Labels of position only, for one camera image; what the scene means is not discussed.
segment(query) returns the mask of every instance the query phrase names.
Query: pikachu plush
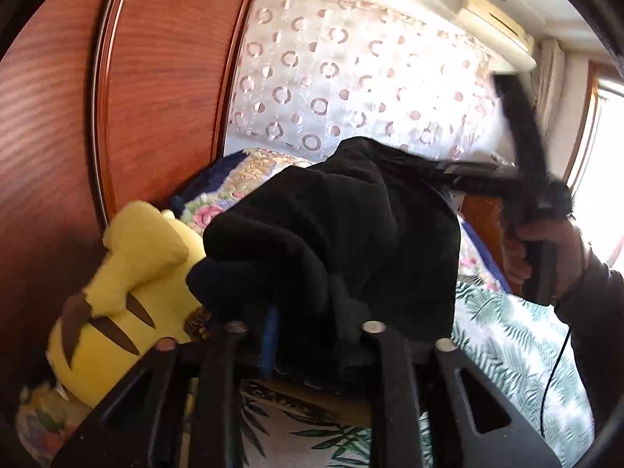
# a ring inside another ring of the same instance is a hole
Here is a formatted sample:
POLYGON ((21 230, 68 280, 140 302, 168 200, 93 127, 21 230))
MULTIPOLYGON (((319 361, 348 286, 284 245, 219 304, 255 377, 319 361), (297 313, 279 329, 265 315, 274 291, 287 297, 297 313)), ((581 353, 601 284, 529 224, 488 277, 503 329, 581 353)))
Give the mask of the pikachu plush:
POLYGON ((104 233, 108 253, 71 296, 48 340, 60 383, 93 408, 161 337, 189 341, 188 315, 201 305, 186 287, 205 257, 201 236, 145 202, 132 202, 104 233))

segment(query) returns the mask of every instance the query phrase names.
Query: leaf pattern fabric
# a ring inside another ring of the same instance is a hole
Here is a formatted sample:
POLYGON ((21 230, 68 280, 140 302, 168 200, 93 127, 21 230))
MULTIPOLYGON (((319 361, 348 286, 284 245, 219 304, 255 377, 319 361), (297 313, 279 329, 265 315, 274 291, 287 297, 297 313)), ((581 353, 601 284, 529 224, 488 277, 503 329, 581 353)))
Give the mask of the leaf pattern fabric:
MULTIPOLYGON (((544 389, 566 332, 552 307, 534 305, 474 284, 457 283, 453 340, 536 431, 544 389)), ((545 441, 564 468, 572 467, 594 440, 591 409, 570 346, 566 347, 548 390, 544 422, 545 441)), ((248 454, 252 467, 291 466, 287 460, 292 459, 297 459, 297 466, 310 468, 367 466, 369 429, 277 410, 271 414, 270 424, 265 422, 263 427, 271 437, 261 438, 262 460, 257 453, 248 454), (303 455, 301 448, 309 449, 308 455, 303 455)), ((420 418, 420 442, 425 466, 432 467, 426 413, 420 418)), ((246 452, 254 444, 251 442, 246 452)))

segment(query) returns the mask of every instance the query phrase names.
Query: wood grain surface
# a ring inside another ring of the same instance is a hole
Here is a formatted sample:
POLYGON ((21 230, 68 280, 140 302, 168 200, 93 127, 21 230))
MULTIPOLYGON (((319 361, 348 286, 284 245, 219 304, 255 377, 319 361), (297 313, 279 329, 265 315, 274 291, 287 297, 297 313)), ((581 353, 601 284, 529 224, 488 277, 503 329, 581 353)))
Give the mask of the wood grain surface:
POLYGON ((0 406, 102 257, 87 93, 102 0, 46 0, 0 62, 0 406))
MULTIPOLYGON (((482 197, 481 195, 466 195, 460 211, 492 254, 500 272, 505 274, 499 221, 501 209, 500 199, 482 197)), ((519 295, 520 286, 517 283, 507 281, 514 294, 519 295)))
POLYGON ((249 3, 114 0, 93 107, 108 218, 135 199, 163 205, 211 162, 249 3))

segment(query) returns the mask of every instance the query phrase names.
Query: blue fabric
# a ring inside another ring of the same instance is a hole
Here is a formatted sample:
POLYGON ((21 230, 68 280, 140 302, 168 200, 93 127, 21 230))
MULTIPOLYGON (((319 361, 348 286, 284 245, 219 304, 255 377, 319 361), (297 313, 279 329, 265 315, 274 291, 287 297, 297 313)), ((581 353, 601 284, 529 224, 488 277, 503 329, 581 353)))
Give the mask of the blue fabric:
POLYGON ((169 209, 174 212, 176 218, 181 217, 187 202, 199 197, 202 193, 218 190, 228 174, 246 157, 247 154, 244 151, 237 151, 219 158, 200 172, 182 192, 169 199, 169 209))
POLYGON ((483 260, 483 263, 485 264, 488 271, 492 274, 492 276, 494 276, 494 278, 500 281, 500 284, 505 292, 507 292, 508 294, 513 294, 509 283, 507 283, 505 275, 500 272, 500 269, 496 265, 496 262, 494 262, 494 258, 492 258, 492 254, 488 250, 488 247, 486 247, 479 235, 472 228, 472 225, 470 225, 470 223, 468 223, 466 220, 462 220, 462 225, 464 226, 466 234, 468 234, 468 237, 470 237, 472 244, 474 244, 475 248, 477 248, 477 251, 479 252, 479 255, 481 256, 481 259, 483 260))
POLYGON ((277 306, 269 306, 266 325, 260 342, 260 373, 262 378, 270 378, 275 368, 277 343, 280 334, 280 312, 277 306))

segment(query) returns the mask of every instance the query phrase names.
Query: black tool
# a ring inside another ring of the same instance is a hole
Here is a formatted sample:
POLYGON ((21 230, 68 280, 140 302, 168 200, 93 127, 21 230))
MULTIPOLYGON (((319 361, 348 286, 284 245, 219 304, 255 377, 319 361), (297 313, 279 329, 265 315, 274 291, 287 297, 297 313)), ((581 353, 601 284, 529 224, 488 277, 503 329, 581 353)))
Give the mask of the black tool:
MULTIPOLYGON (((533 117, 519 79, 495 75, 494 85, 503 104, 503 113, 516 143, 517 165, 523 176, 522 189, 503 197, 503 215, 513 225, 545 218, 564 219, 572 212, 567 185, 549 178, 541 133, 533 117)), ((531 277, 522 284, 522 296, 538 305, 550 305, 553 296, 557 246, 551 241, 526 245, 531 277)))
MULTIPOLYGON (((241 347, 244 328, 217 329, 211 342, 152 349, 90 413, 53 468, 173 468, 191 378, 199 377, 190 432, 190 468, 241 467, 238 384, 258 377, 241 347)), ((381 322, 363 324, 360 366, 372 403, 371 467, 419 468, 419 402, 431 417, 438 466, 560 468, 554 453, 450 339, 414 364, 408 341, 381 322)))

